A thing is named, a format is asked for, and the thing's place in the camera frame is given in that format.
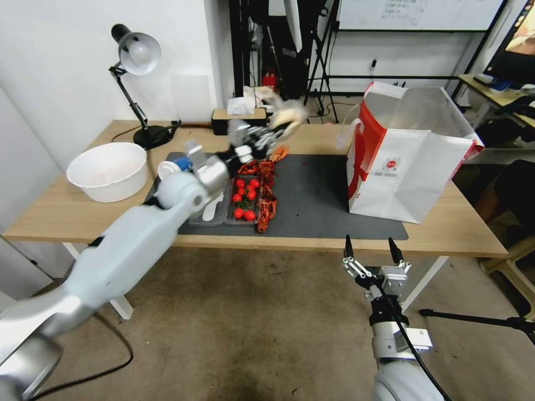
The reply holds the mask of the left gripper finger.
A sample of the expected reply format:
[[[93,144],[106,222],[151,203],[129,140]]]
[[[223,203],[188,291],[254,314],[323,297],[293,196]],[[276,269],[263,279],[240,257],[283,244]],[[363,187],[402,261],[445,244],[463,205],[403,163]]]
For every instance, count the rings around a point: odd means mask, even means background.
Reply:
[[[265,159],[276,149],[279,143],[284,142],[292,136],[298,127],[299,125],[279,125],[257,134],[257,139],[255,140],[255,159]]]
[[[228,123],[228,137],[235,142],[235,144],[245,143],[248,140],[255,141],[257,134],[268,129],[267,126],[250,125],[244,120],[232,119]]]

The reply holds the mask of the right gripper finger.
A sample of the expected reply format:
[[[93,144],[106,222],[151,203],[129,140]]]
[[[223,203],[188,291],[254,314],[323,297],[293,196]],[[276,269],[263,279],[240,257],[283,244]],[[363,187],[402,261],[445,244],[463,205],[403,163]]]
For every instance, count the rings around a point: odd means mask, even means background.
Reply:
[[[345,271],[355,280],[356,284],[362,288],[370,289],[373,284],[373,274],[354,258],[350,235],[346,235],[342,263]]]
[[[412,264],[405,260],[401,249],[397,246],[392,237],[388,238],[388,245],[393,262],[399,268],[403,269],[404,272],[408,272]]]

